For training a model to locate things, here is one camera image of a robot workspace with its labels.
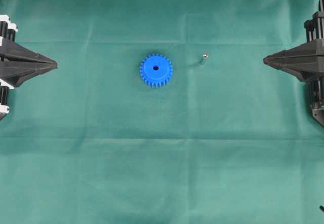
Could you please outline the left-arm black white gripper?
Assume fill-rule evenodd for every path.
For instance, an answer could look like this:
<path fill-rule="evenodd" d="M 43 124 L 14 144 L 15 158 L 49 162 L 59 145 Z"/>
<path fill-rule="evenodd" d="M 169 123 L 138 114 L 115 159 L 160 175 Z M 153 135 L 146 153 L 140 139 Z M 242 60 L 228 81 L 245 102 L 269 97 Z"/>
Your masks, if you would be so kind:
<path fill-rule="evenodd" d="M 1 56 L 10 60 L 1 62 L 1 120 L 10 112 L 9 90 L 25 81 L 57 69 L 57 62 L 27 49 L 15 42 L 18 27 L 8 15 L 1 14 Z"/>

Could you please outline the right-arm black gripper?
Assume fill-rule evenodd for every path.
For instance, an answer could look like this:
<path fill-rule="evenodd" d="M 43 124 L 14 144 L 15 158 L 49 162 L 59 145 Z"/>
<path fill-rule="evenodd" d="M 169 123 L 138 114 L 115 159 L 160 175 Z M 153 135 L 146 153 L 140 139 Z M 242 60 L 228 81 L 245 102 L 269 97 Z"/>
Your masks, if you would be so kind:
<path fill-rule="evenodd" d="M 263 62 L 267 66 L 296 77 L 300 82 L 309 82 L 308 89 L 312 116 L 323 126 L 323 73 L 290 69 L 283 65 L 271 63 L 279 59 L 323 56 L 323 41 L 313 41 L 323 39 L 323 11 L 314 13 L 312 20 L 307 20 L 304 23 L 304 28 L 307 43 L 269 55 L 263 59 Z"/>

